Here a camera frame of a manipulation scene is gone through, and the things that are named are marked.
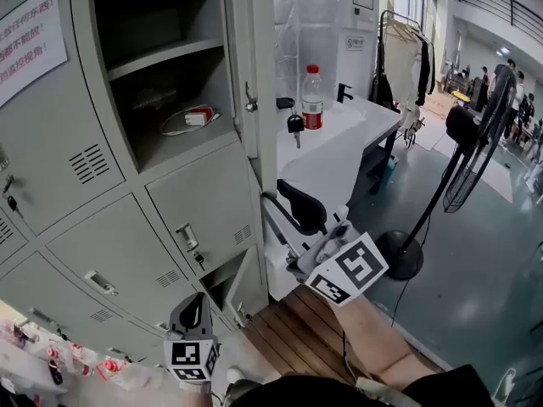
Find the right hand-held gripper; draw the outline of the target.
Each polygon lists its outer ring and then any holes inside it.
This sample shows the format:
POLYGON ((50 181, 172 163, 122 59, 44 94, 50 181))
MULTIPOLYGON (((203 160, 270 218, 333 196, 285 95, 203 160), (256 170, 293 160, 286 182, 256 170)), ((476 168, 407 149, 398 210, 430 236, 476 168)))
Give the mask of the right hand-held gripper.
POLYGON ((361 296, 389 269, 368 233, 351 223, 339 222, 327 232, 327 211, 311 195, 277 181, 279 194, 290 203, 290 212, 270 195, 262 195, 264 217, 277 241, 297 258, 288 262, 296 280, 330 303, 344 306, 361 296), (308 250, 303 234, 326 234, 308 250))

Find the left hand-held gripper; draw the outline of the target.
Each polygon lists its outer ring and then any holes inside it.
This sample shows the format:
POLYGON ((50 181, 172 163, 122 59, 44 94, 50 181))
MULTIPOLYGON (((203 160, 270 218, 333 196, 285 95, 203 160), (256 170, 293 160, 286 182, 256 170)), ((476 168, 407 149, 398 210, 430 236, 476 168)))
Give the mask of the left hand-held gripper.
MULTIPOLYGON (((198 335, 212 333, 208 297, 194 293, 183 299, 172 311, 169 320, 173 332, 198 335)), ((164 341, 165 363, 179 382, 210 382, 219 358, 217 336, 164 341)))

